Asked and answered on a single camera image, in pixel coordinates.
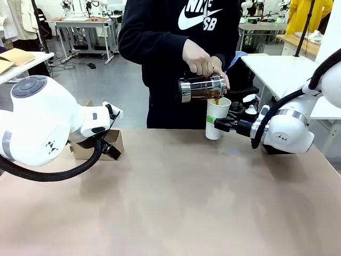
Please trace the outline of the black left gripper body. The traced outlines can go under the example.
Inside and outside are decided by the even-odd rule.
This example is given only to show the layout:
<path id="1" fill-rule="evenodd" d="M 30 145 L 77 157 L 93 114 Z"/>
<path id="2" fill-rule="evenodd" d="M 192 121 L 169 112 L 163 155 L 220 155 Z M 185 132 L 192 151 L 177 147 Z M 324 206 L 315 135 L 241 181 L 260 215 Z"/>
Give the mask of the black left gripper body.
<path id="1" fill-rule="evenodd" d="M 91 135 L 90 137 L 85 137 L 81 134 L 80 130 L 77 130 L 68 137 L 69 143 L 78 144 L 84 149 L 94 148 L 95 150 L 100 149 L 100 139 L 97 135 Z"/>

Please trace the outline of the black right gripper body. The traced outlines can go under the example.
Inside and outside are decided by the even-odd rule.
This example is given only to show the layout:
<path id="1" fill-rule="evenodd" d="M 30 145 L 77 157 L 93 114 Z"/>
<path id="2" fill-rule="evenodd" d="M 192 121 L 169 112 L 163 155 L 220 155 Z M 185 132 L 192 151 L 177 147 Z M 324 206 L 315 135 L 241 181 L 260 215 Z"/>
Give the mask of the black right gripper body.
<path id="1" fill-rule="evenodd" d="M 236 126 L 236 133 L 245 137 L 250 137 L 252 125 L 252 122 L 239 120 Z"/>

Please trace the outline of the person's left hand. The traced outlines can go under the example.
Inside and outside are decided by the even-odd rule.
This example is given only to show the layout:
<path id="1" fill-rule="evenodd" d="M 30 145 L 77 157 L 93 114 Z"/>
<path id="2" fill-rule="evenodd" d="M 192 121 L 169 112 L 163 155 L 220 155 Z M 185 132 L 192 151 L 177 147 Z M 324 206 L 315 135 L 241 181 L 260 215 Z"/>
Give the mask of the person's left hand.
<path id="1" fill-rule="evenodd" d="M 224 93 L 226 94 L 227 91 L 230 89 L 230 82 L 229 82 L 227 74 L 222 70 L 222 62 L 216 56 L 211 57 L 211 62 L 213 65 L 213 74 L 221 75 L 224 78 L 224 81 L 226 83 L 226 89 Z"/>

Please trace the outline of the person's right hand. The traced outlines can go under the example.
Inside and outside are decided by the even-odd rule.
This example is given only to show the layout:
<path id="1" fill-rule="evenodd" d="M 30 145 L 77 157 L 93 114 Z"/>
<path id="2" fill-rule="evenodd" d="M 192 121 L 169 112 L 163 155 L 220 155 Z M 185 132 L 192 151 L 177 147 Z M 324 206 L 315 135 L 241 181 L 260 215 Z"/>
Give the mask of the person's right hand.
<path id="1" fill-rule="evenodd" d="M 210 55 L 190 39 L 184 43 L 182 58 L 194 74 L 208 77 L 213 73 Z"/>

